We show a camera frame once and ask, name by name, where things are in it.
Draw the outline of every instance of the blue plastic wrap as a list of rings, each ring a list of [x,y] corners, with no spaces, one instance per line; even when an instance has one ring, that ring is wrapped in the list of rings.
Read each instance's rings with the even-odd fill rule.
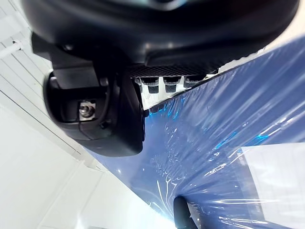
[[[143,151],[93,152],[156,211],[207,229],[305,229],[305,38],[151,109]]]

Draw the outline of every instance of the white wall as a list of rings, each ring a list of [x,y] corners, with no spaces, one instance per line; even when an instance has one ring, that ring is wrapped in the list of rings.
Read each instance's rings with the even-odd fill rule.
[[[0,227],[38,226],[78,161],[0,104]]]
[[[0,228],[175,228],[106,169],[88,168],[6,105],[0,93]]]

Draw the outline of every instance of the metal screw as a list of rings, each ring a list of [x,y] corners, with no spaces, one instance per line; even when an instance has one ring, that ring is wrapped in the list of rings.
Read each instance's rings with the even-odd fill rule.
[[[80,106],[80,114],[84,118],[90,118],[94,114],[94,108],[92,106],[82,105]]]

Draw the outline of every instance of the protective plastic film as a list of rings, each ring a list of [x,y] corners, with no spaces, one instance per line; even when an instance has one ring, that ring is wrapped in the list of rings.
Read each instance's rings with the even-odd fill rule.
[[[139,155],[91,153],[156,211],[173,219],[182,195],[201,228],[305,228],[305,38],[154,107],[145,122]]]

